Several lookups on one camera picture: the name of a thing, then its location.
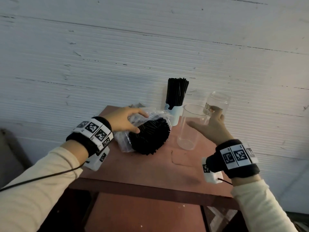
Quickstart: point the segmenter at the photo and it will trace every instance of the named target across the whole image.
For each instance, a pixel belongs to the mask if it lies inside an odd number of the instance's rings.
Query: black wristband
[[[96,119],[97,121],[100,121],[110,131],[112,130],[110,123],[105,118],[100,117],[100,116],[95,116],[95,117],[92,117],[92,118]],[[100,151],[96,144],[94,144],[89,138],[85,137],[81,133],[74,133],[74,132],[71,133],[66,138],[66,141],[68,141],[68,140],[75,140],[75,141],[79,142],[80,144],[82,144],[87,149],[89,157],[94,155],[94,154],[99,156],[100,153],[103,151],[103,150]]]
[[[250,160],[252,164],[228,169],[228,167],[226,165],[227,162],[223,159],[220,151],[225,149],[225,148],[229,148],[229,147],[232,147],[232,146],[235,146],[235,145],[241,145],[241,144],[242,144],[242,142],[240,140],[233,139],[233,140],[229,140],[229,141],[226,141],[226,142],[218,145],[216,147],[216,152],[212,156],[209,156],[206,159],[206,166],[208,167],[208,169],[211,172],[214,172],[214,173],[219,172],[219,171],[224,171],[225,174],[229,178],[235,178],[235,177],[247,178],[247,177],[258,174],[260,172],[259,168],[257,167],[257,165],[255,163],[252,163],[249,155],[246,154],[246,153],[245,153],[246,158],[248,160]]]

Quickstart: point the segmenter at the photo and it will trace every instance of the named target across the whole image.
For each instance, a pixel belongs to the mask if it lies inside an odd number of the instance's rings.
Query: bundle of black straws
[[[178,107],[182,105],[188,85],[189,82],[185,78],[168,79],[168,92],[165,103],[169,105],[169,110],[172,110],[174,106]]]
[[[154,154],[170,135],[170,127],[165,119],[149,120],[138,127],[140,133],[129,133],[132,148],[142,155]]]

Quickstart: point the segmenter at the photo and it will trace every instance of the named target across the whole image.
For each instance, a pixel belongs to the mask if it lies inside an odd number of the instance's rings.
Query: glass base
[[[193,150],[195,148],[195,144],[187,139],[177,138],[177,144],[185,150]]]

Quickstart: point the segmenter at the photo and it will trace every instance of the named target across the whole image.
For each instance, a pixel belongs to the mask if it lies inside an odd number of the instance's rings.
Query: empty glass
[[[209,111],[203,106],[187,104],[183,107],[180,121],[180,132],[177,137],[177,144],[185,150],[193,150],[199,138],[199,132],[189,125],[187,121],[194,121],[198,124],[205,124]]]
[[[208,98],[205,108],[210,111],[211,106],[217,106],[222,109],[222,114],[225,115],[229,107],[231,97],[221,92],[212,92]]]

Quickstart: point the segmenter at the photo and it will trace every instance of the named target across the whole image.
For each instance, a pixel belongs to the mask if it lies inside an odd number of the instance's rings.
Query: cream sleeve
[[[66,171],[79,165],[71,152],[58,147],[7,186]],[[77,169],[0,192],[0,231],[37,231],[64,190],[82,171]]]
[[[264,180],[234,187],[231,194],[250,232],[297,232]]]

